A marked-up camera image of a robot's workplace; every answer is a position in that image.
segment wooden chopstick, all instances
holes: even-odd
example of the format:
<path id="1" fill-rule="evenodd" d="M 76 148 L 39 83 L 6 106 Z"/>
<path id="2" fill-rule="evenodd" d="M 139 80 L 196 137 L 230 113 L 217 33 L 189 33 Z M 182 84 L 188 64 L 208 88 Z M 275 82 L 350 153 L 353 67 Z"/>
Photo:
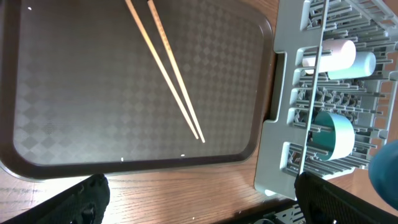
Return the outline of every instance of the wooden chopstick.
<path id="1" fill-rule="evenodd" d="M 167 74 L 166 69 L 164 68 L 162 61 L 160 60 L 159 56 L 157 55 L 155 47 L 152 44 L 152 41 L 150 41 L 150 38 L 149 38 L 144 26 L 142 25 L 142 22 L 141 22 L 138 14 L 137 14 L 136 9 L 132 5 L 131 0 L 126 0 L 126 4 L 127 4 L 128 8 L 129 8 L 129 10 L 131 12 L 131 15 L 133 16 L 133 18 L 134 18 L 134 20 L 135 20 L 135 22 L 136 22 L 136 24 L 138 26 L 138 29 L 140 30 L 145 42 L 148 45 L 148 48 L 149 48 L 150 52 L 154 56 L 154 59 L 155 59 L 155 61 L 157 63 L 157 66 L 159 66 L 160 71 L 162 72 L 163 77 L 166 80 L 166 82 L 167 82 L 167 84 L 168 84 L 168 86 L 169 86 L 169 88 L 170 88 L 170 90 L 171 90 L 171 92 L 172 92 L 172 94 L 173 94 L 173 96 L 175 98 L 175 101 L 177 102 L 178 106 L 180 107 L 180 110 L 181 110 L 185 120 L 187 121 L 189 127 L 191 128 L 191 131 L 192 131 L 193 135 L 195 135 L 195 138 L 198 139 L 199 137 L 198 137 L 197 132 L 195 131 L 195 128 L 193 127 L 192 121 L 189 118 L 189 115 L 188 115 L 188 113 L 187 113 L 187 111 L 186 111 L 186 109 L 185 109 L 180 97 L 178 96 L 177 91 L 175 91 L 173 83 L 172 83 L 169 75 Z"/>
<path id="2" fill-rule="evenodd" d="M 197 127 L 197 130 L 198 130 L 198 133 L 199 133 L 201 141 L 203 143 L 205 143 L 205 138 L 203 137 L 203 133 L 201 132 L 201 129 L 200 129 L 200 126 L 199 126 L 199 122 L 198 122 L 197 116 L 195 114 L 195 110 L 193 109 L 193 106 L 192 106 L 192 103 L 191 103 L 191 99 L 189 98 L 187 89 L 185 88 L 184 81 L 183 81 L 183 79 L 181 77 L 180 70 L 178 69 L 178 65 L 177 65 L 177 62 L 175 61 L 174 54 L 172 52 L 172 48 L 171 48 L 171 46 L 169 44 L 169 40 L 167 39 L 166 33 L 164 31 L 162 22 L 160 21 L 160 17 L 159 17 L 159 15 L 157 13 L 157 10 L 156 10 L 156 7 L 155 7 L 155 4 L 154 4 L 153 0 L 148 0 L 148 6 L 149 6 L 149 9 L 150 9 L 150 12 L 152 13 L 152 17 L 155 20 L 155 24 L 156 24 L 157 30 L 159 31 L 159 35 L 162 38 L 162 42 L 163 42 L 164 48 L 166 49 L 167 55 L 169 56 L 170 63 L 172 64 L 175 76 L 177 77 L 178 84 L 180 85 L 180 88 L 181 88 L 181 91 L 182 91 L 182 95 L 184 96 L 184 99 L 187 102 L 188 110 L 191 113 L 191 116 L 192 116 L 192 119 L 193 119 L 193 123 L 195 123 L 195 126 Z"/>

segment tray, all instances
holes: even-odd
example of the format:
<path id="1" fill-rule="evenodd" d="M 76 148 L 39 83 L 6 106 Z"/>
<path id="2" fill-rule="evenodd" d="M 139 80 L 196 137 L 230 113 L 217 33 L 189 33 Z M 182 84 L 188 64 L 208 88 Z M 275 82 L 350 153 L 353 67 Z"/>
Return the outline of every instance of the tray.
<path id="1" fill-rule="evenodd" d="M 133 1 L 183 99 L 146 1 Z M 196 140 L 124 1 L 3 1 L 0 161 L 51 179 L 247 159 L 272 47 L 238 1 L 155 1 L 206 143 Z"/>

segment cup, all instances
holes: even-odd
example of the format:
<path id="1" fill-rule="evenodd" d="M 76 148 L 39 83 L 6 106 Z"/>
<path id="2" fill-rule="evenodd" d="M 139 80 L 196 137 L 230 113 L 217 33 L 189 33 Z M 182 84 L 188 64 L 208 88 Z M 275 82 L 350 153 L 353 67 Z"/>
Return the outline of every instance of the cup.
<path id="1" fill-rule="evenodd" d="M 372 52 L 357 52 L 350 68 L 328 72 L 330 80 L 368 77 L 376 68 L 376 56 Z"/>
<path id="2" fill-rule="evenodd" d="M 344 116 L 322 111 L 314 124 L 333 128 L 332 132 L 312 133 L 312 141 L 329 151 L 328 155 L 318 155 L 323 161 L 339 159 L 351 154 L 355 143 L 355 132 L 351 122 Z"/>
<path id="3" fill-rule="evenodd" d="M 350 68 L 354 64 L 356 47 L 351 40 L 324 40 L 323 50 L 331 50 L 331 55 L 321 56 L 319 72 L 331 72 Z M 303 59 L 304 67 L 315 66 L 315 56 Z M 314 70 L 306 70 L 307 74 L 313 74 Z"/>

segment checkered pattern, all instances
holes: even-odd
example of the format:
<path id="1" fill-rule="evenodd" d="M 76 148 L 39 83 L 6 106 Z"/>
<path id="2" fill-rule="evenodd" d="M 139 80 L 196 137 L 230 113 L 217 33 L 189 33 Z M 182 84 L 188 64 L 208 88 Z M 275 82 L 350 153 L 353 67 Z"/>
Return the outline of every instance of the checkered pattern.
<path id="1" fill-rule="evenodd" d="M 146 2 L 133 3 L 183 100 Z M 19 154 L 49 165 L 217 156 L 246 147 L 260 28 L 208 1 L 155 5 L 206 143 L 193 136 L 124 1 L 25 0 Z"/>

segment tray rim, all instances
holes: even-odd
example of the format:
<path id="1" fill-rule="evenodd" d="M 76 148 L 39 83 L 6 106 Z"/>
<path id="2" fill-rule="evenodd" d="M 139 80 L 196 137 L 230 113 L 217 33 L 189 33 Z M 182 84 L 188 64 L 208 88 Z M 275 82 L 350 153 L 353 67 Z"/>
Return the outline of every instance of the tray rim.
<path id="1" fill-rule="evenodd" d="M 212 3 L 258 24 L 264 37 L 262 65 L 257 84 L 251 134 L 249 142 L 242 152 L 239 154 L 187 157 L 183 159 L 60 164 L 55 166 L 34 164 L 24 159 L 14 147 L 14 117 L 22 0 L 13 0 L 3 1 L 2 5 L 0 5 L 0 167 L 19 179 L 40 181 L 44 179 L 87 176 L 97 173 L 125 174 L 208 166 L 212 164 L 233 164 L 249 159 L 259 145 L 262 121 L 266 114 L 266 106 L 268 106 L 266 105 L 266 97 L 270 98 L 272 94 L 272 91 L 267 90 L 266 87 L 268 89 L 272 87 L 272 85 L 267 84 L 267 79 L 270 76 L 272 68 L 274 33 L 267 17 L 247 3 L 238 0 L 213 0 Z"/>

